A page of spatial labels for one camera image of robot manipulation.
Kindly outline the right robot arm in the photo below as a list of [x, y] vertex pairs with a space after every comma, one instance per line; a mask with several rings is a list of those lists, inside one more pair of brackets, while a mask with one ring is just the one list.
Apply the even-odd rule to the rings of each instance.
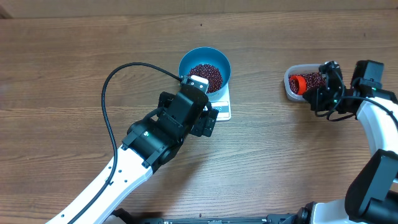
[[323, 86], [307, 90], [303, 98], [317, 117], [337, 112], [341, 119], [356, 118], [362, 125], [371, 158], [349, 186], [345, 198], [312, 202], [289, 217], [289, 223], [397, 223], [397, 97], [383, 90], [384, 65], [373, 60], [356, 63], [350, 86], [340, 65], [321, 64]]

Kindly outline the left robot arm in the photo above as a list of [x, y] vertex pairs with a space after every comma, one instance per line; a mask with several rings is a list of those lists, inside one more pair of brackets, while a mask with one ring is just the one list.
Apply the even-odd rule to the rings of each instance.
[[156, 110], [133, 123], [100, 174], [50, 223], [103, 223], [156, 170], [175, 157], [188, 134], [211, 136], [217, 111], [207, 85], [189, 82], [163, 92]]

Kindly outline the orange measuring scoop blue handle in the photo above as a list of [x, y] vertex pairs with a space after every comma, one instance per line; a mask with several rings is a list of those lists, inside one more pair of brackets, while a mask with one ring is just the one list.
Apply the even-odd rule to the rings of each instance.
[[297, 95], [303, 95], [307, 91], [307, 81], [304, 75], [292, 75], [289, 77], [290, 89]]

